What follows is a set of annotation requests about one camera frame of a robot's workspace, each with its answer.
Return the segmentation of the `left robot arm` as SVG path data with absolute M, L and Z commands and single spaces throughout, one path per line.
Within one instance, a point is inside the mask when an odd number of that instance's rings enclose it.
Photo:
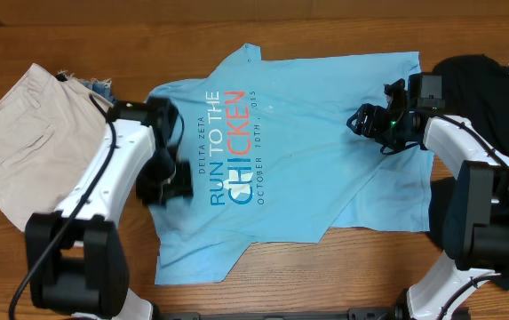
M 132 191 L 144 205 L 192 197 L 190 164 L 170 142 L 185 122 L 168 98 L 119 100 L 101 114 L 107 129 L 83 177 L 53 212 L 35 212 L 27 222 L 28 273 L 13 295 L 10 318 L 26 289 L 35 307 L 74 319 L 160 316 L 155 303 L 130 288 L 117 229 Z

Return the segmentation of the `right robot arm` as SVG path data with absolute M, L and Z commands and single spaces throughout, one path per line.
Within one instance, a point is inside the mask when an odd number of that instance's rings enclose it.
M 386 85 L 387 107 L 363 104 L 348 118 L 354 133 L 388 156 L 420 146 L 455 178 L 441 226 L 443 251 L 391 307 L 350 308 L 350 319 L 468 319 L 463 303 L 487 282 L 509 276 L 509 156 L 447 107 L 440 76 L 415 74 Z

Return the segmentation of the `light blue printed t-shirt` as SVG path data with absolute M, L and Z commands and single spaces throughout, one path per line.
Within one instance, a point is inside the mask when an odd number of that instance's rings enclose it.
M 251 244 L 316 243 L 329 228 L 428 230 L 433 154 L 383 155 L 346 124 L 419 71 L 417 52 L 264 60 L 245 44 L 204 79 L 153 89 L 183 118 L 174 138 L 193 187 L 150 207 L 155 282 L 217 283 Z

